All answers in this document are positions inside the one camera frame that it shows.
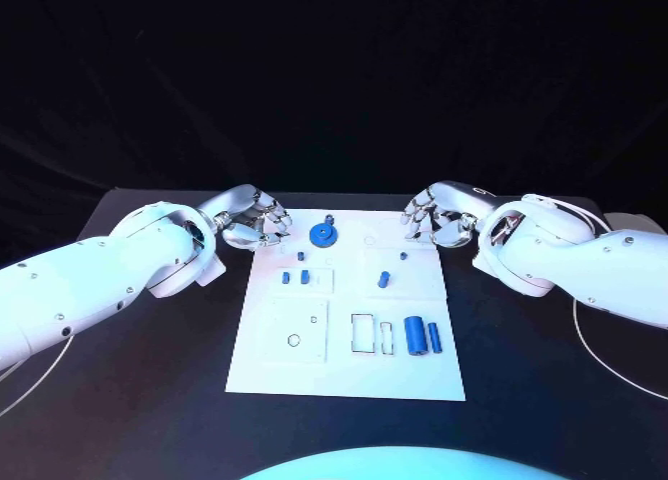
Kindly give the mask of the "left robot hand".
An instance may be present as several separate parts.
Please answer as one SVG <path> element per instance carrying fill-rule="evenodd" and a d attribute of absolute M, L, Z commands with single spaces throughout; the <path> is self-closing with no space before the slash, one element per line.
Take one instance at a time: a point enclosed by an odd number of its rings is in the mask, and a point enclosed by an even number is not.
<path fill-rule="evenodd" d="M 252 184 L 222 192 L 197 210 L 233 248 L 255 251 L 278 245 L 290 236 L 291 216 L 277 199 Z"/>

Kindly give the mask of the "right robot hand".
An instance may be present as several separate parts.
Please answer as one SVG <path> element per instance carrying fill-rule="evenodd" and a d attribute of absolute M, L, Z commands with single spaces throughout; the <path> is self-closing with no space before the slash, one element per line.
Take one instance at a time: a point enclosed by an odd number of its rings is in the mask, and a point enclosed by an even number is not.
<path fill-rule="evenodd" d="M 412 198 L 401 216 L 409 227 L 405 238 L 458 248 L 473 239 L 501 201 L 484 189 L 455 181 L 431 184 Z"/>

